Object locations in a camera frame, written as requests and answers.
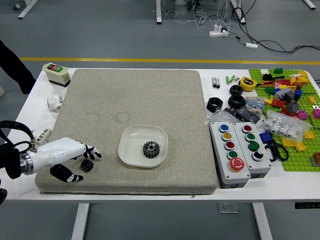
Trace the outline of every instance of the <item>green lego baseplate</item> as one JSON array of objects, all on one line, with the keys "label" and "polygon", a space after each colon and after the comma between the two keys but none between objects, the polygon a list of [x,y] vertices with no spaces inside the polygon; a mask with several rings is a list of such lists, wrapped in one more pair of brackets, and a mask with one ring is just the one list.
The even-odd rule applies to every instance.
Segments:
[{"label": "green lego baseplate", "polygon": [[[274,69],[268,70],[273,77],[285,76],[285,79],[289,79],[289,75],[298,74],[299,71],[303,70],[283,70],[281,74],[274,74]],[[258,83],[262,82],[262,75],[260,69],[250,69],[250,78],[256,80]],[[271,94],[266,93],[266,89],[258,86],[255,88],[256,93],[260,97],[269,98]],[[301,88],[302,96],[298,100],[301,110],[305,110],[306,113],[310,116],[314,110],[313,105],[308,103],[308,97],[313,96],[315,99],[315,105],[320,106],[320,97],[311,83],[304,84]],[[276,112],[281,112],[281,109],[276,106],[265,106],[264,113],[267,110],[273,110]],[[287,147],[286,149],[289,152],[289,159],[282,162],[283,169],[288,172],[320,172],[320,166],[314,167],[311,164],[310,158],[314,153],[320,152],[320,121],[310,121],[310,118],[305,120],[306,122],[313,125],[310,130],[313,132],[315,139],[303,139],[303,144],[306,146],[306,150],[297,151],[295,147]],[[272,134],[273,139],[282,144],[282,137]]]}]

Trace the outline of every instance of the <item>metal gear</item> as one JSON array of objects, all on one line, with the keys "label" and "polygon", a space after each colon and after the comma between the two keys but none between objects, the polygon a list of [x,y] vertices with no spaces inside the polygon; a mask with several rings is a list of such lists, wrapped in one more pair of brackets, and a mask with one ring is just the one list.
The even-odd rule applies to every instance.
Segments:
[{"label": "metal gear", "polygon": [[155,141],[147,141],[143,145],[142,151],[148,159],[154,159],[159,155],[160,146]]}]

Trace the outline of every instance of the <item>black pants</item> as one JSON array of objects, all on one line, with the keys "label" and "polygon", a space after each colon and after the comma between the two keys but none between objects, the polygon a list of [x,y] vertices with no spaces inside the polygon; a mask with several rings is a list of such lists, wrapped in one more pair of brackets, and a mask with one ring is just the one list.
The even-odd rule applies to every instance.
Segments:
[{"label": "black pants", "polygon": [[23,94],[29,94],[36,80],[23,62],[0,40],[0,67],[15,80]]}]

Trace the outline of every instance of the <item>white bowl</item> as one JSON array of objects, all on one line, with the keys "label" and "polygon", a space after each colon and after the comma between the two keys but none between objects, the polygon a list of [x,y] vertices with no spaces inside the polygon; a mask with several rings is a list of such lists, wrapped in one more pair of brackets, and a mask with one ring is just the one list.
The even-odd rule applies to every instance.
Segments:
[{"label": "white bowl", "polygon": [[[147,158],[143,153],[143,146],[149,141],[159,144],[159,155],[155,158]],[[120,159],[130,166],[154,168],[165,160],[167,149],[168,135],[160,127],[134,125],[123,132],[118,154]]]}]

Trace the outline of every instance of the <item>gray cushion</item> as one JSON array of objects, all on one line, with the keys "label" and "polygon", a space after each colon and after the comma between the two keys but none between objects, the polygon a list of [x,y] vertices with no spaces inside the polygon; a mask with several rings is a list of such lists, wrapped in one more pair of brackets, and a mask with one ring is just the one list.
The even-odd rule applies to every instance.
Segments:
[{"label": "gray cushion", "polygon": [[[62,182],[45,167],[35,183],[42,193],[212,194],[217,175],[206,119],[197,71],[78,69],[50,141],[69,137],[95,146],[103,157],[94,161],[89,173],[80,170],[83,159],[64,163],[84,176],[80,182]],[[156,126],[167,133],[162,164],[139,168],[122,162],[120,139],[133,125]]]}]

